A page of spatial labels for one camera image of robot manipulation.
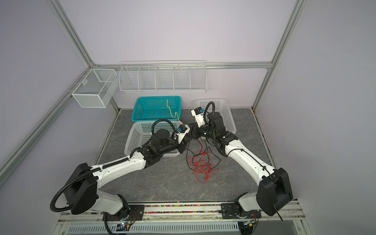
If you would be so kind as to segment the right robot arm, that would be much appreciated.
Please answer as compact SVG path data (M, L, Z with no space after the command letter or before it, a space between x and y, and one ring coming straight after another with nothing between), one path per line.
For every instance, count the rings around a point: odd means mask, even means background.
M287 171L265 163L235 134L227 131L221 114L215 111L214 102L209 102L205 108L193 109L191 114L195 118L195 123L190 125L192 137L204 137L222 156L235 160L258 186L256 193L243 193L234 200L233 216L245 218L255 210L273 216L294 199Z

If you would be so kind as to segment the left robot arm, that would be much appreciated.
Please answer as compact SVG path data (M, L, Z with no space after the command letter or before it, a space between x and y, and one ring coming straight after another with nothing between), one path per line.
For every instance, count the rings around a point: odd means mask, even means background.
M170 133L166 129L156 131L156 124L161 122L168 123L173 132ZM67 183L52 198L50 210L70 211L72 214L97 211L115 216L119 220L126 219L131 209L125 198L120 194L102 192L100 188L123 175L156 164L173 150L183 152L192 139L191 128L188 125L181 124L175 128L167 119L155 121L151 127L151 134L145 144L133 149L128 156L104 164L79 165Z

